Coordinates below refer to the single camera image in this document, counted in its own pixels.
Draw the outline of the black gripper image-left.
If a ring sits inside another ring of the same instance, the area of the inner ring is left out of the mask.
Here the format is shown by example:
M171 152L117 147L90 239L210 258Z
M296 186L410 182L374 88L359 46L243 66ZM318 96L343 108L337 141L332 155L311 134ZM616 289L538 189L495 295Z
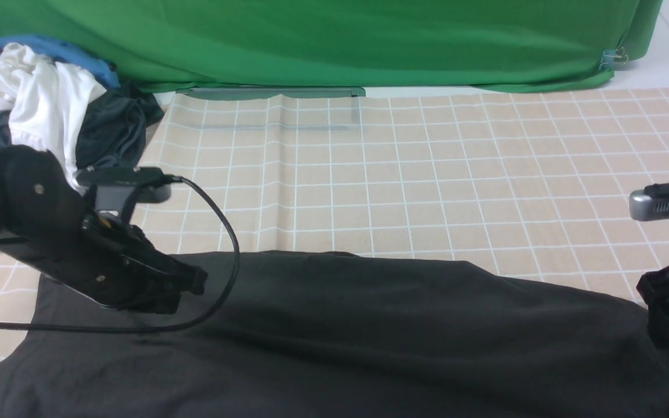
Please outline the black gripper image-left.
M79 216L19 220L0 231L0 252L117 311L174 315L181 292L204 294L208 274L197 265L159 255L154 275L83 232Z

